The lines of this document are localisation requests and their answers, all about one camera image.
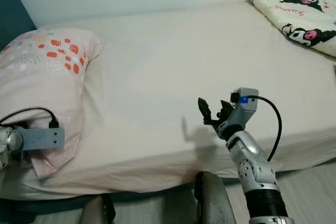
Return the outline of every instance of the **bed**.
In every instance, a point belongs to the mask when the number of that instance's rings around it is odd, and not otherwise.
[[[236,177],[225,142],[202,124],[197,98],[219,111],[239,87],[272,100],[283,135],[276,171],[336,157],[334,58],[288,41],[250,3],[75,20],[42,27],[95,32],[101,55],[87,69],[85,124],[76,158],[50,177],[9,166],[0,198],[63,199],[159,191],[202,170]],[[266,154],[277,132],[263,103],[247,125]]]

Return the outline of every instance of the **mattress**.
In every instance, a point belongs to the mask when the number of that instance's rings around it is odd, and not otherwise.
[[[239,87],[272,100],[283,135],[277,171],[336,157],[334,59],[288,41],[248,3],[76,20],[43,28],[94,31],[101,55],[87,69],[85,125],[76,158],[38,178],[28,164],[0,174],[0,197],[59,199],[108,191],[148,192],[192,181],[199,171],[236,177],[225,142],[203,125]],[[246,130],[269,154],[277,133],[267,104]]]

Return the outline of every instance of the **blanket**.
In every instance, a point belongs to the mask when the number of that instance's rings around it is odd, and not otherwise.
[[[336,0],[251,0],[289,39],[336,57]]]

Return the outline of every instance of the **pink pillow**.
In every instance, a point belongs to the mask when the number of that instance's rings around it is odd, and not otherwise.
[[[19,109],[43,106],[54,112],[65,129],[64,149],[29,152],[39,176],[55,173],[76,154],[83,125],[85,71],[99,52],[95,34],[72,28],[27,32],[0,52],[0,118]],[[5,123],[22,120],[31,128],[46,128],[50,117],[31,111]]]

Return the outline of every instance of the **black cable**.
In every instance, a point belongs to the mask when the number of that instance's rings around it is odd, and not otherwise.
[[[58,121],[57,121],[57,118],[55,117],[55,115],[49,110],[49,109],[46,109],[46,108],[43,108],[43,107],[31,107],[31,108],[26,108],[26,109],[22,109],[22,110],[18,110],[18,111],[15,111],[7,116],[5,116],[4,118],[1,118],[0,119],[0,125],[6,121],[7,119],[17,115],[17,114],[20,114],[20,113],[23,113],[23,112],[26,112],[26,111],[30,111],[30,110],[44,110],[46,112],[48,112],[51,116],[51,121],[49,123],[49,128],[57,128],[58,127]]]
[[[278,135],[277,135],[277,138],[275,140],[273,149],[272,149],[271,153],[269,154],[269,156],[267,158],[267,161],[271,161],[273,156],[274,156],[275,151],[277,150],[277,147],[278,147],[278,144],[279,144],[279,141],[280,141],[280,138],[281,138],[282,120],[281,120],[280,113],[279,113],[277,107],[270,100],[268,100],[264,97],[260,97],[260,96],[257,96],[257,95],[248,95],[247,98],[249,98],[249,99],[259,99],[259,100],[263,100],[264,102],[267,102],[269,105],[271,105],[271,107],[274,109],[274,111],[277,115],[278,123],[279,123]]]

